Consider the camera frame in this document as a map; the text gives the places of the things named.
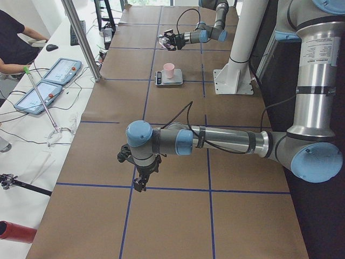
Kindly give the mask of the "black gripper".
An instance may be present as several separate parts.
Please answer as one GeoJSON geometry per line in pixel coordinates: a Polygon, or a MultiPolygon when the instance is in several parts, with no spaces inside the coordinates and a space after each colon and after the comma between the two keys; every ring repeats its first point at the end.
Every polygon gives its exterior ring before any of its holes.
{"type": "Polygon", "coordinates": [[[149,181],[149,177],[153,172],[159,172],[159,165],[162,162],[160,156],[156,156],[154,162],[149,166],[137,166],[139,177],[134,179],[133,186],[137,192],[146,191],[146,184],[149,181]]]}
{"type": "Polygon", "coordinates": [[[184,34],[174,34],[173,29],[166,30],[163,34],[165,37],[174,37],[174,45],[171,45],[170,43],[164,43],[164,47],[168,51],[176,51],[176,48],[178,50],[181,50],[185,46],[185,39],[184,34]]]}

